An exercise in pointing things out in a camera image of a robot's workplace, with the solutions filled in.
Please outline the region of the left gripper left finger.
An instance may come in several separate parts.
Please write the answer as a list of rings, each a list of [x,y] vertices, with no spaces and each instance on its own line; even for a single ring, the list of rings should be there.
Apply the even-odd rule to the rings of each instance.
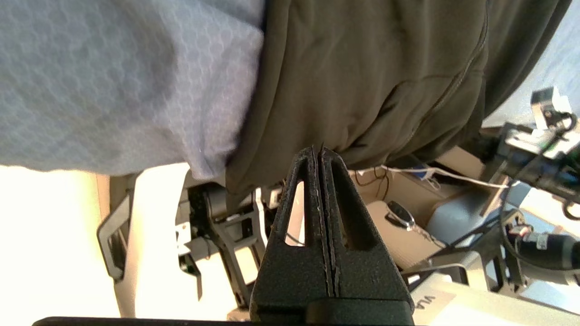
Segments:
[[[303,183],[304,245],[286,243],[296,188]],[[319,156],[312,147],[298,152],[286,178],[273,229],[250,303],[256,323],[303,323],[306,308],[332,295],[327,221],[320,186]]]

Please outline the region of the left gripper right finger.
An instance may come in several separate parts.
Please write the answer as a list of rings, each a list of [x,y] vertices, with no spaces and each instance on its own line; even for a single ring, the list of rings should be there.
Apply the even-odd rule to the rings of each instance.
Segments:
[[[328,293],[337,298],[413,302],[339,154],[318,155]]]

